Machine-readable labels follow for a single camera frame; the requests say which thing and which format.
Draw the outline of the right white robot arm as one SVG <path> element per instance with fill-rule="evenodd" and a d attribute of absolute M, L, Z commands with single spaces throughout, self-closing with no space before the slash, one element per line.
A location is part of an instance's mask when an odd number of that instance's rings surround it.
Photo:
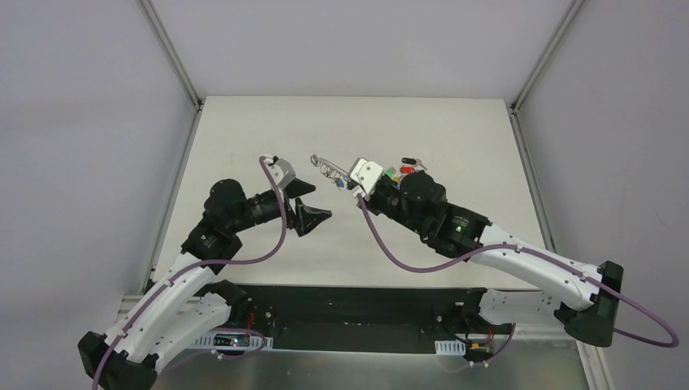
<path fill-rule="evenodd" d="M 459 262 L 491 267 L 537 287 L 541 298 L 529 292 L 506 296 L 484 289 L 479 302 L 461 311 L 462 325 L 480 333 L 492 324 L 559 324 L 565 333 L 588 345 L 607 348 L 617 333 L 622 266 L 576 261 L 539 249 L 507 232 L 488 217 L 449 202 L 446 189 L 426 172 L 407 175 L 400 183 L 383 171 L 366 167 L 352 174 L 358 206 L 379 247 L 391 261 L 371 220 L 384 215 L 416 234 L 419 240 L 448 261 L 424 268 L 431 273 Z"/>

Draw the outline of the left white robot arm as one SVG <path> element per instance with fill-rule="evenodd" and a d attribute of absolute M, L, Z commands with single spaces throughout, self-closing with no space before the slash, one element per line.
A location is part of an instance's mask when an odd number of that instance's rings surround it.
<path fill-rule="evenodd" d="M 307 206 L 301 196 L 315 186 L 290 182 L 285 192 L 267 190 L 246 197 L 241 184 L 220 180 L 210 190 L 201 221 L 189 233 L 166 275 L 103 334 L 87 332 L 78 349 L 94 389 L 150 389 L 178 354 L 211 330 L 226 326 L 249 347 L 266 341 L 250 330 L 249 295 L 216 281 L 242 243 L 239 232 L 278 219 L 298 236 L 313 231 L 332 212 Z"/>

